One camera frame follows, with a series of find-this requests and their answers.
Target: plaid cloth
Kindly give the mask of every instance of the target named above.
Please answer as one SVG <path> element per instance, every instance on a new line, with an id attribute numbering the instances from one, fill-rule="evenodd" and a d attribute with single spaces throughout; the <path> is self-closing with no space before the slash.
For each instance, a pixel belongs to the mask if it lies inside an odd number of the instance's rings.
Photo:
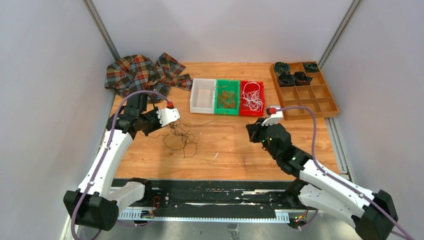
<path id="1" fill-rule="evenodd" d="M 126 56 L 107 67 L 104 87 L 113 89 L 125 97 L 139 90 L 157 91 L 167 96 L 171 86 L 190 91 L 193 81 L 189 74 L 180 75 L 186 66 L 163 53 L 155 64 L 143 55 Z M 150 95 L 151 103 L 161 102 L 156 95 Z"/>

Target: wooden box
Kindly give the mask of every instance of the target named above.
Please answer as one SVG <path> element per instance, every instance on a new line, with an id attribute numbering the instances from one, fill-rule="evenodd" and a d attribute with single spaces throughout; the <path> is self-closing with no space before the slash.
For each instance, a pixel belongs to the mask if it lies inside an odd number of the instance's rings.
<path id="1" fill-rule="evenodd" d="M 295 72 L 304 72 L 304 63 L 316 63 L 315 61 L 292 62 L 290 66 L 290 74 Z M 327 85 L 326 79 L 318 66 L 319 72 L 306 73 L 311 77 L 310 85 L 306 86 L 285 86 L 280 87 L 277 75 L 274 72 L 274 64 L 271 65 L 270 71 L 272 81 L 274 82 L 278 100 L 281 107 L 303 106 L 311 109 L 317 118 L 331 118 L 339 113 L 339 108 L 334 101 L 333 95 Z M 311 119 L 311 115 L 304 109 L 290 109 L 283 111 L 286 120 Z"/>

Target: plastic bin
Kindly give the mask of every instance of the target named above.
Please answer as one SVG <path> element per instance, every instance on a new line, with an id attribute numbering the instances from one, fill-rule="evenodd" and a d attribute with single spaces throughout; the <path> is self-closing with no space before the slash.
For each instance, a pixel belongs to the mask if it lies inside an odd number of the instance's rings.
<path id="1" fill-rule="evenodd" d="M 260 89 L 259 98 L 262 100 L 262 108 L 258 111 L 253 111 L 248 106 L 244 106 L 244 104 L 246 103 L 246 100 L 242 98 L 243 90 L 246 93 L 258 90 L 258 85 L 252 84 L 252 83 L 259 84 L 259 89 Z M 238 115 L 262 117 L 264 115 L 264 110 L 265 110 L 264 83 L 261 81 L 240 81 L 240 110 L 238 112 Z"/>
<path id="2" fill-rule="evenodd" d="M 190 94 L 190 113 L 214 114 L 216 84 L 216 79 L 193 79 Z"/>
<path id="3" fill-rule="evenodd" d="M 218 103 L 218 94 L 221 94 L 222 91 L 233 91 L 235 92 L 235 107 L 234 108 L 222 108 Z M 226 80 L 226 79 L 217 79 L 215 87 L 215 114 L 223 115 L 239 115 L 240 107 L 240 81 L 238 80 Z"/>

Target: wooden table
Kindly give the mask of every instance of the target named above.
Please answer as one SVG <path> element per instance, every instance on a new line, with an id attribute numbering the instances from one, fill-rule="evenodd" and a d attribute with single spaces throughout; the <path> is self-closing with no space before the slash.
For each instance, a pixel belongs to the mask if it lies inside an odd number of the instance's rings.
<path id="1" fill-rule="evenodd" d="M 267 106 L 279 105 L 271 74 L 271 63 L 240 62 L 186 62 L 184 73 L 191 78 L 262 81 Z M 249 142 L 246 124 L 254 123 L 257 117 L 228 116 L 190 113 L 190 92 L 172 87 L 168 99 L 174 103 L 181 115 L 181 123 L 190 126 L 195 136 L 197 153 L 183 157 L 181 138 L 170 134 L 169 127 L 152 132 L 148 137 L 139 134 L 126 151 L 117 178 L 139 177 L 144 179 L 201 179 L 201 180 L 269 180 L 287 181 L 294 177 L 285 174 L 259 143 Z M 116 97 L 112 112 L 122 100 Z M 297 147 L 311 152 L 313 123 L 311 119 L 281 121 L 291 133 Z M 323 118 L 317 120 L 316 157 L 330 170 L 339 173 L 333 148 Z M 191 156 L 196 151 L 194 144 L 186 146 L 185 153 Z"/>

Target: white cable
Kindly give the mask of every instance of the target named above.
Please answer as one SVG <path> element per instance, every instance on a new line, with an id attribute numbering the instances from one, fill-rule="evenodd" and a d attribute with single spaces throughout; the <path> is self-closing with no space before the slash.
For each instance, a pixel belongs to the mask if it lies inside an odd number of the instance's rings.
<path id="1" fill-rule="evenodd" d="M 258 87 L 258 90 L 254 90 L 254 91 L 246 93 L 245 89 L 246 89 L 246 86 L 249 84 L 256 84 Z M 261 86 L 257 82 L 252 81 L 252 82 L 246 83 L 246 85 L 244 85 L 243 87 L 243 92 L 241 93 L 241 98 L 246 101 L 246 103 L 243 103 L 243 106 L 248 107 L 251 111 L 260 111 L 263 105 L 260 92 L 261 92 Z"/>

